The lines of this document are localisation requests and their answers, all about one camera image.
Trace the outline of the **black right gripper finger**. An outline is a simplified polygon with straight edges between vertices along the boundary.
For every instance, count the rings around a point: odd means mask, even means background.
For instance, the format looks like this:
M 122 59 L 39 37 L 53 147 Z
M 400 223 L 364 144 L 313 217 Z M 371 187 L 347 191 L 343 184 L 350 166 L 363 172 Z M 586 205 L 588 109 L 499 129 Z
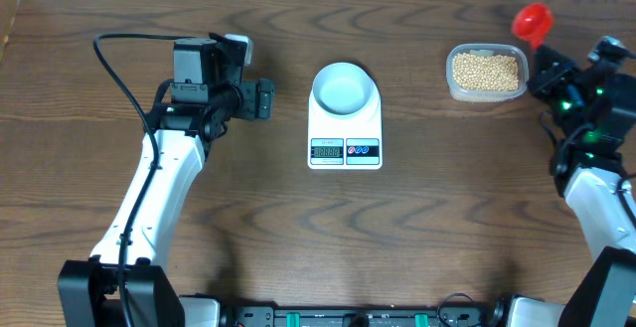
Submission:
M 542 72 L 555 67 L 578 69 L 576 62 L 571 58 L 561 54 L 547 45 L 538 46 L 534 51 L 535 71 Z
M 527 89 L 531 96 L 536 99 L 556 99 L 563 72 L 564 67 L 552 66 L 535 73 L 527 81 Z

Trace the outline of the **red plastic measuring scoop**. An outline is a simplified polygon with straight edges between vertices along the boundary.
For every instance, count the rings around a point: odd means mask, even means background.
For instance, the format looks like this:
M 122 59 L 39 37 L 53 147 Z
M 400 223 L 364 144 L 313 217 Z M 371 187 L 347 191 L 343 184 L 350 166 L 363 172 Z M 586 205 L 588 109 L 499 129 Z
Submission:
M 554 24 L 554 15 L 547 4 L 533 3 L 525 6 L 513 19 L 511 32 L 527 42 L 532 50 L 544 43 Z

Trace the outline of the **grey round bowl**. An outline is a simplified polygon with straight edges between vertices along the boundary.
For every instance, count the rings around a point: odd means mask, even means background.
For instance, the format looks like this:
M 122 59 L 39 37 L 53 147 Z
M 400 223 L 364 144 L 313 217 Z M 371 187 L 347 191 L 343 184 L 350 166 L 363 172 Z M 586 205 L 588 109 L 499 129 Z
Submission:
M 334 63 L 315 77 L 311 96 L 318 106 L 333 115 L 351 115 L 367 107 L 376 95 L 376 85 L 361 67 Z

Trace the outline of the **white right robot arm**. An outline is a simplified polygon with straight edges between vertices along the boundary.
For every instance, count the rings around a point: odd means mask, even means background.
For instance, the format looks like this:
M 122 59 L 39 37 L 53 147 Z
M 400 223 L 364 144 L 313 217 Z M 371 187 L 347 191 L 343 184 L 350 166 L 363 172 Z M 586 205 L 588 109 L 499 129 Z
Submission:
M 509 326 L 632 326 L 635 304 L 634 175 L 619 153 L 635 125 L 635 79 L 620 73 L 630 52 L 603 38 L 581 69 L 556 50 L 535 50 L 529 92 L 550 109 L 563 133 L 550 173 L 574 212 L 593 265 L 566 304 L 511 300 Z

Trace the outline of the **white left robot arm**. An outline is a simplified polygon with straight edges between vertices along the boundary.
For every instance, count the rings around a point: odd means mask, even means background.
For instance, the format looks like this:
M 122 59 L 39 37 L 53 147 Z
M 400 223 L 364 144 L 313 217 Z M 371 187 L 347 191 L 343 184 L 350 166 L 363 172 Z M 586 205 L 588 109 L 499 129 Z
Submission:
M 244 35 L 171 37 L 173 75 L 149 111 L 122 88 L 144 130 L 135 174 L 86 260 L 68 260 L 58 292 L 69 326 L 228 326 L 231 310 L 204 294 L 179 295 L 167 277 L 185 199 L 231 119 L 268 120 L 274 84 L 245 81 L 253 42 Z

